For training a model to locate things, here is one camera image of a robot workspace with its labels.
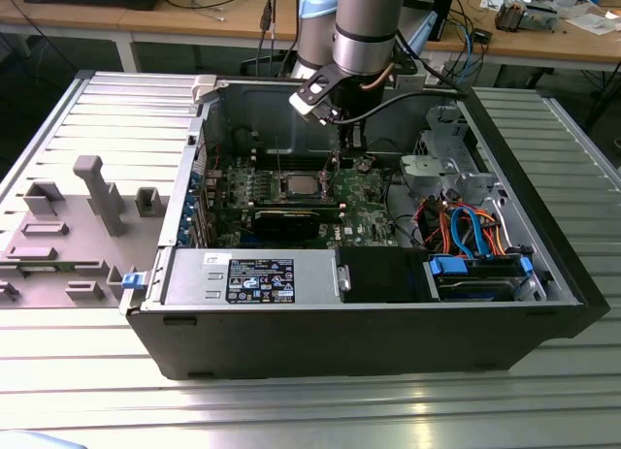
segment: gray plastic part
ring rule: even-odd
[[[65,293],[72,301],[101,300],[105,297],[97,281],[69,281]]]
[[[74,164],[74,174],[83,179],[93,205],[97,208],[108,234],[117,237],[123,234],[123,222],[118,216],[117,203],[110,196],[106,182],[101,176],[104,163],[97,155],[80,155]]]
[[[34,182],[26,191],[23,201],[33,214],[40,217],[55,216],[51,202],[63,200],[53,182]]]
[[[64,236],[69,232],[69,227],[62,221],[25,223],[20,231],[29,237]]]
[[[109,270],[105,260],[83,262],[81,265],[76,265],[76,273],[81,276],[105,276]]]
[[[116,209],[118,210],[119,213],[123,213],[123,209],[125,208],[125,203],[123,202],[123,198],[118,193],[118,188],[116,187],[116,184],[114,182],[106,182],[106,185],[108,186],[108,195],[110,195],[110,198],[112,199],[113,203],[116,205]],[[98,215],[99,210],[97,209],[97,207],[95,207],[95,204],[93,204],[93,199],[87,199],[87,200],[88,200],[88,204],[93,210],[93,213]]]
[[[6,300],[13,302],[18,295],[19,291],[13,284],[7,281],[0,281],[0,299],[4,297]]]
[[[120,300],[123,296],[123,286],[121,285],[121,281],[123,280],[123,276],[118,272],[116,267],[110,268],[110,272],[108,273],[108,277],[106,278],[106,284],[112,291],[113,295]]]
[[[0,307],[44,308],[75,306],[114,307],[118,305],[118,298],[113,286],[108,286],[106,278],[110,270],[101,274],[82,275],[73,270],[54,270],[49,265],[59,268],[63,263],[82,265],[92,262],[106,261],[108,267],[116,267],[123,275],[135,271],[143,272],[153,266],[157,251],[157,238],[161,232],[163,218],[141,218],[134,203],[134,194],[123,197],[125,208],[122,218],[125,232],[122,238],[111,238],[99,216],[93,214],[87,195],[65,195],[62,202],[52,202],[57,216],[46,223],[65,223],[69,232],[65,235],[32,237],[15,231],[7,250],[2,256],[7,261],[6,254],[13,247],[40,247],[53,246],[58,256],[53,261],[42,261],[41,266],[36,262],[23,262],[24,267],[18,267],[18,261],[12,261],[0,267],[0,279],[10,281],[20,295],[14,303],[0,303]],[[161,197],[162,203],[168,204],[168,197]],[[28,211],[22,220],[25,224],[40,223],[35,215]],[[104,292],[105,299],[97,302],[83,301],[80,305],[73,302],[65,293],[69,281],[95,280]]]
[[[56,258],[54,247],[13,247],[7,254],[12,260],[53,260]]]
[[[162,205],[159,193],[155,187],[141,187],[136,192],[136,208],[138,214],[144,217],[164,216],[166,209]]]
[[[6,265],[0,267],[0,277],[24,278],[26,277],[26,273],[24,273],[17,265]]]

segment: slotted aluminum surface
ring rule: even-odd
[[[512,103],[545,112],[536,102]],[[571,153],[588,163],[579,148]],[[556,196],[550,205],[567,205],[556,190],[541,192]],[[586,214],[576,219],[589,221]],[[175,382],[162,377],[115,309],[0,310],[0,428],[102,449],[614,446],[621,441],[618,281],[618,273],[600,276],[612,312],[582,335],[548,342],[510,371],[486,373]]]
[[[533,90],[478,98],[606,296],[621,294],[621,177],[558,102]]]

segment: black cable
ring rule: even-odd
[[[58,47],[53,44],[51,42],[51,40],[48,38],[48,36],[46,34],[44,34],[41,29],[37,26],[37,24],[35,24],[32,19],[30,17],[28,17],[26,15],[26,13],[24,11],[21,10],[21,8],[19,7],[19,5],[16,3],[15,0],[11,0],[11,3],[13,3],[13,6],[16,7],[16,10],[19,11],[19,13],[23,16],[24,19],[26,19],[28,21],[28,23],[32,26],[33,29],[35,29],[37,32],[39,32],[39,35],[41,35],[44,39],[46,39],[46,41],[50,44],[50,46],[52,48],[54,48],[54,50],[62,57],[62,59],[64,59],[67,64],[69,66],[71,66],[71,69],[73,69],[75,72],[78,71],[78,68],[76,67],[76,65],[74,63],[72,63],[69,58],[67,56],[65,56],[65,53],[63,53],[62,51],[60,51],[60,49],[58,49]]]
[[[347,126],[349,124],[355,124],[358,121],[362,121],[367,119],[370,116],[373,116],[377,112],[381,112],[382,110],[388,108],[389,106],[405,100],[410,97],[441,97],[441,98],[449,98],[452,100],[461,100],[466,98],[468,95],[466,93],[462,93],[461,91],[458,93],[441,91],[441,90],[421,90],[415,92],[408,92],[398,95],[396,97],[391,98],[390,100],[386,100],[385,102],[377,105],[375,108],[372,108],[365,112],[364,114],[360,114],[359,116],[352,117],[351,119],[332,119],[328,118],[327,121],[331,124],[336,124],[338,126]]]
[[[378,151],[378,150],[369,150],[369,147],[373,144],[376,144],[377,142],[386,142],[388,144],[391,144],[395,148],[395,150],[397,150],[399,153],[403,153],[399,145],[395,141],[393,141],[392,139],[388,139],[387,137],[380,137],[378,139],[373,139],[372,141],[370,141],[367,144],[367,151],[369,152]]]
[[[41,118],[31,116],[30,114],[26,114],[20,107],[17,107],[13,102],[8,100],[7,98],[0,97],[0,100],[4,102],[11,110],[17,112],[20,116],[23,116],[25,119],[30,119],[31,121],[40,121]]]
[[[256,59],[254,60],[254,75],[259,77],[259,58],[261,57],[261,48],[263,48],[263,41],[265,40],[265,32],[261,33],[261,38],[259,39],[259,46],[256,49]]]
[[[589,83],[590,83],[591,85],[593,85],[595,88],[597,88],[598,90],[602,90],[602,88],[603,88],[603,84],[602,84],[602,85],[597,85],[597,84],[595,83],[595,81],[593,80],[593,78],[591,78],[591,77],[589,76],[589,74],[591,74],[591,73],[589,73],[588,71],[582,71],[582,70],[580,70],[580,74],[581,74],[581,75],[582,75],[585,79],[587,79],[587,80],[589,81]]]
[[[207,8],[215,8],[217,6],[228,5],[229,3],[233,3],[234,1],[237,1],[237,0],[220,1],[218,3],[212,3],[210,5],[203,5],[203,6],[184,6],[184,5],[175,3],[174,1],[171,1],[171,0],[164,0],[164,1],[166,1],[166,3],[168,3],[171,6],[174,6],[175,8],[182,8],[183,10],[206,10]]]
[[[584,121],[584,124],[587,130],[593,127],[593,125],[600,119],[600,117],[602,116],[602,114],[605,113],[605,111],[607,110],[608,106],[610,105],[610,103],[612,102],[616,94],[619,93],[619,91],[621,91],[621,83],[619,83],[616,87],[612,89],[611,93],[606,95],[606,91],[608,90],[610,83],[612,82],[617,72],[619,71],[619,68],[621,68],[621,60],[619,60],[616,67],[614,68],[614,71],[612,71],[612,75],[608,78],[607,82],[605,83],[604,88],[602,89],[601,98],[593,102],[593,105],[591,106],[591,109],[589,110],[589,113],[587,114],[586,120]]]
[[[24,60],[21,58],[19,53],[17,53],[17,51],[11,46],[11,44],[9,43],[9,41],[7,40],[7,38],[4,36],[4,34],[2,32],[0,32],[0,39],[2,39],[4,45],[6,45],[7,50],[10,53],[12,53],[13,56],[15,57],[15,59],[17,60],[17,63],[19,64],[19,67],[21,68],[21,71],[23,71],[23,74],[37,87],[37,90],[39,90],[40,93],[46,95],[51,100],[58,101],[58,95],[54,96],[54,95],[50,94],[49,92],[46,92],[45,90],[43,90],[39,86],[39,84],[36,82],[34,76],[32,74],[30,74],[30,72],[28,71],[28,68],[26,67],[26,63],[24,63]],[[64,91],[64,88],[60,87],[59,85],[56,85],[51,80],[48,80],[48,79],[43,78],[43,77],[38,77],[38,79],[39,80],[43,80],[45,83],[47,83],[51,87],[54,87],[59,92],[63,92]]]
[[[282,60],[282,64],[280,65],[280,69],[278,70],[278,77],[282,77],[284,74],[284,70],[286,69],[287,62],[289,61],[289,57],[291,56],[291,52],[295,48],[296,44],[300,40],[300,0],[295,0],[295,39],[293,39],[293,43],[291,47],[287,50],[287,53],[284,55],[284,59]]]
[[[263,14],[259,20],[259,29],[261,29],[261,38],[259,39],[259,46],[256,49],[256,59],[254,60],[254,75],[259,77],[259,58],[261,57],[261,49],[263,48],[263,42],[265,41],[265,34],[272,26],[272,0],[267,0],[263,7]]]
[[[421,59],[421,57],[418,56],[413,49],[411,49],[411,47],[409,46],[408,42],[406,41],[406,38],[404,37],[404,34],[401,33],[401,30],[397,31],[397,38],[401,42],[401,45],[403,46],[403,48],[408,52],[409,56],[411,56],[413,59],[415,59],[417,61],[420,61],[422,63],[422,65],[424,66],[425,70],[429,74],[431,74],[432,76],[434,76],[437,79],[441,80],[446,85],[448,85],[449,87],[453,88],[454,90],[457,90],[459,93],[462,93],[462,94],[464,93],[464,91],[461,88],[459,88],[455,82],[453,82],[452,80],[450,80],[450,79],[446,78],[445,76],[443,76],[442,74],[440,74],[434,68],[429,66],[423,59]]]
[[[268,77],[272,76],[272,61],[274,60],[274,40],[276,39],[276,2],[272,2],[272,41],[270,42],[270,63],[268,68]]]

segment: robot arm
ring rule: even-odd
[[[308,3],[303,0],[303,8]],[[327,13],[330,1],[322,3]],[[299,55],[304,64],[317,70],[290,97],[297,112],[304,116],[312,113],[326,124],[328,118],[352,118],[381,102],[383,80],[392,67],[403,3],[404,0],[338,0],[331,47],[325,43],[325,37],[321,38],[320,21],[301,15]],[[351,146],[353,129],[340,128],[342,146]]]

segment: yellow wire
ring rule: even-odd
[[[507,255],[507,253],[503,249],[503,243],[501,242],[501,230],[498,226],[496,227],[496,241],[498,242],[498,248],[500,249],[501,253],[503,255]]]

